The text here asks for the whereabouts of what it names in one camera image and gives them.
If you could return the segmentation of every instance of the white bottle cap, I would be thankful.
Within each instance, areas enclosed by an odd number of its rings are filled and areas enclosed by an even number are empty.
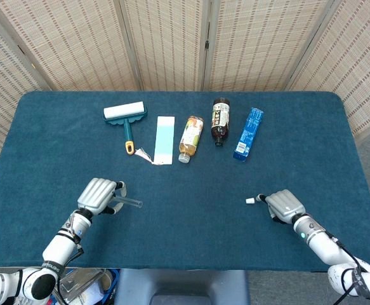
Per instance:
[[[189,163],[190,156],[187,153],[185,153],[185,152],[181,152],[178,159],[182,163]]]

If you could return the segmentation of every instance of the robotic arm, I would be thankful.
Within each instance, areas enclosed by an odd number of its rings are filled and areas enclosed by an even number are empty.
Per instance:
[[[118,189],[121,196],[115,193]],[[37,301],[37,304],[45,302],[66,265],[83,254],[80,242],[90,228],[93,216],[100,213],[115,214],[124,203],[132,205],[135,200],[125,198],[126,194],[123,182],[92,179],[77,200],[79,209],[69,216],[43,252],[44,262],[41,268],[26,268],[13,274],[0,273],[0,304],[7,298],[19,295]],[[109,207],[111,201],[117,201],[118,204],[113,208]],[[137,201],[137,206],[141,205],[141,201]],[[75,248],[77,253],[71,257]]]
[[[270,196],[258,195],[257,201],[268,205],[274,221],[292,224],[294,231],[327,265],[331,286],[343,297],[363,296],[370,299],[370,265],[354,257],[343,244],[325,230],[309,214],[300,201],[287,189]]]

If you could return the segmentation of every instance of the blue package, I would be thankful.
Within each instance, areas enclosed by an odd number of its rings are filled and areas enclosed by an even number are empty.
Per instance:
[[[249,116],[246,121],[246,125],[244,126],[244,130],[242,131],[240,141],[235,148],[233,153],[233,157],[235,159],[245,161],[247,159],[249,149],[253,145],[254,137],[258,126],[261,123],[263,117],[263,111],[257,108],[251,108],[249,112]]]

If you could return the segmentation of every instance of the lint roller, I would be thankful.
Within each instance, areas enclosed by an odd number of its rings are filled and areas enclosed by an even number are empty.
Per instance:
[[[126,151],[128,154],[134,153],[134,140],[131,132],[130,123],[141,120],[147,116],[147,108],[143,102],[136,102],[120,106],[108,107],[103,110],[104,120],[111,125],[124,125],[124,135],[126,138]]]

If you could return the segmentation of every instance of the brown bottle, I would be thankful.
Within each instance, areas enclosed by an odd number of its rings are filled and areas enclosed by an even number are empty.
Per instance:
[[[225,97],[217,98],[213,102],[213,117],[211,118],[211,136],[216,146],[222,146],[228,137],[230,124],[230,101]]]

